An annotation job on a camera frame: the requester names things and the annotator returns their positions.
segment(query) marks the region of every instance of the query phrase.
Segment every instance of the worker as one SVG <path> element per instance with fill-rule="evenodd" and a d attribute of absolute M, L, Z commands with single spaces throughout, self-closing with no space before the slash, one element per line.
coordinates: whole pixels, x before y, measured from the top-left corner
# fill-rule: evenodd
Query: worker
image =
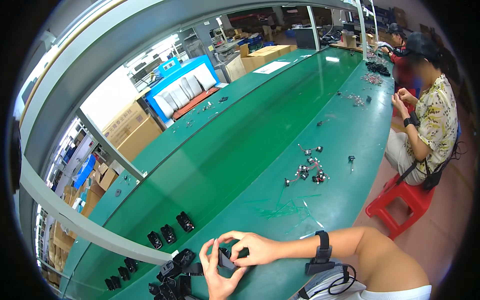
<path fill-rule="evenodd" d="M 397 23 L 390 24 L 390 26 L 388 27 L 388 33 L 392 36 L 392 41 L 394 44 L 392 46 L 395 48 L 397 54 L 395 54 L 394 51 L 390 50 L 388 47 L 381 47 L 380 50 L 388 55 L 392 63 L 396 64 L 402 58 L 400 54 L 405 50 L 405 45 L 407 44 L 407 37 L 403 32 L 403 28 Z M 408 91 L 412 95 L 418 96 L 417 90 L 413 88 L 411 73 L 406 71 L 405 68 L 403 68 L 402 66 L 397 66 L 396 69 L 398 70 L 398 74 L 394 75 L 395 93 L 402 88 L 403 84 L 407 85 Z M 411 105 L 410 103 L 406 104 L 406 106 L 409 113 L 415 109 L 415 106 Z M 394 109 L 393 112 L 393 116 L 395 115 L 397 115 L 396 109 Z"/>
<path fill-rule="evenodd" d="M 362 274 L 362 281 L 365 285 L 359 281 L 353 282 L 353 279 L 350 278 L 344 284 L 331 287 L 332 293 L 341 292 L 340 294 L 329 294 L 328 287 L 333 285 L 334 281 L 341 283 L 340 279 L 343 279 L 344 276 L 342 267 L 335 266 L 333 269 L 316 274 L 304 286 L 306 299 L 426 300 L 430 298 L 432 287 L 422 267 L 377 229 L 353 227 L 328 233 L 317 233 L 319 235 L 301 240 L 279 242 L 255 233 L 230 231 L 222 234 L 218 239 L 209 240 L 203 245 L 199 256 L 210 300 L 227 299 L 245 274 L 247 266 L 269 264 L 277 259 L 315 257 L 317 247 L 323 246 L 322 242 L 326 241 L 325 235 L 328 236 L 328 246 L 331 246 L 331 257 L 333 258 L 330 261 L 339 264 L 338 258 L 358 256 L 358 273 Z M 232 240 L 239 240 L 232 246 L 230 257 L 230 260 L 239 269 L 233 273 L 231 278 L 224 278 L 217 269 L 218 245 L 229 243 Z M 213 246 L 212 254 L 207 256 L 207 251 L 211 246 Z M 238 258 L 239 252 L 244 248 L 248 248 L 249 255 Z M 297 293 L 293 299 L 300 299 L 299 296 Z"/>
<path fill-rule="evenodd" d="M 390 129 L 385 158 L 400 174 L 410 170 L 405 182 L 418 185 L 424 182 L 428 172 L 434 173 L 451 156 L 457 140 L 458 117 L 455 96 L 440 70 L 441 55 L 435 43 L 422 33 L 414 32 L 408 38 L 403 55 L 425 90 L 419 99 L 405 88 L 392 96 L 406 133 Z M 418 128 L 405 103 L 415 106 Z"/>

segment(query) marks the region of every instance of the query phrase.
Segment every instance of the floral shirt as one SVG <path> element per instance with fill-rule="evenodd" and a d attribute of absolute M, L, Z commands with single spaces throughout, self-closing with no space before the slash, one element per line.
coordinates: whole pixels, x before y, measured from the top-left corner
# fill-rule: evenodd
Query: floral shirt
<path fill-rule="evenodd" d="M 415 113 L 420 123 L 419 138 L 432 149 L 432 153 L 427 155 L 427 165 L 432 173 L 451 155 L 458 129 L 455 96 L 445 74 L 440 75 L 422 93 L 415 106 Z M 415 157 L 408 136 L 405 144 L 408 154 Z M 425 179 L 425 164 L 418 164 L 417 167 L 424 173 L 421 177 Z"/>

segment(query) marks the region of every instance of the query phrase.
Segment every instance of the black cap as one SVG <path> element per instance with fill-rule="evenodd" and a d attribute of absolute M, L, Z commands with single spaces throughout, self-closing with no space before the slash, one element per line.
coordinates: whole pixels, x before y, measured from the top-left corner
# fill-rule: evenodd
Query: black cap
<path fill-rule="evenodd" d="M 390 26 L 388 27 L 388 33 L 403 33 L 403 28 L 402 26 L 398 25 L 397 23 L 391 23 Z"/>
<path fill-rule="evenodd" d="M 411 54 L 426 58 L 431 62 L 438 60 L 439 49 L 434 41 L 426 37 L 424 34 L 421 32 L 414 32 L 408 37 L 405 50 L 403 51 L 404 56 L 410 56 Z"/>

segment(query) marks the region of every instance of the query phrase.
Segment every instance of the stool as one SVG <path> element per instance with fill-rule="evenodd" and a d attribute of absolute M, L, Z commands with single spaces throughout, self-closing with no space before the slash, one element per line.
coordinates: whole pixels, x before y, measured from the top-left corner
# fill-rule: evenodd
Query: stool
<path fill-rule="evenodd" d="M 427 211 L 432 202 L 433 192 L 435 188 L 430 191 L 423 189 L 423 185 L 408 185 L 402 181 L 396 185 L 396 181 L 400 178 L 400 174 L 390 179 L 380 192 L 378 197 L 370 203 L 365 209 L 365 213 L 371 218 L 378 216 L 390 230 L 388 236 L 394 240 L 402 232 L 412 226 L 418 219 L 421 218 Z M 396 197 L 400 197 L 408 205 L 408 214 L 413 212 L 413 215 L 408 218 L 402 225 L 399 225 L 393 217 L 387 212 L 387 205 L 391 203 Z"/>

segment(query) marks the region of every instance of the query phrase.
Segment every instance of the pile of small parts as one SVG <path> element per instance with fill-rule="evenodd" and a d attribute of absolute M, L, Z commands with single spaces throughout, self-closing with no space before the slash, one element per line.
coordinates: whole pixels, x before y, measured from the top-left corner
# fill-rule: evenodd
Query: pile of small parts
<path fill-rule="evenodd" d="M 384 81 L 382 77 L 380 77 L 380 75 L 374 74 L 374 73 L 366 73 L 365 75 L 360 77 L 360 79 L 363 79 L 366 82 L 369 82 L 374 85 L 382 85 L 382 82 Z"/>
<path fill-rule="evenodd" d="M 387 66 L 387 60 L 383 57 L 379 57 L 373 53 L 367 53 L 367 59 L 370 62 L 374 62 L 376 64 L 381 64 L 383 66 Z"/>
<path fill-rule="evenodd" d="M 371 71 L 371 72 L 378 72 L 380 75 L 390 77 L 390 72 L 388 71 L 388 69 L 384 65 L 381 65 L 379 63 L 370 62 L 370 61 L 366 62 L 365 65 L 367 65 L 368 70 Z"/>

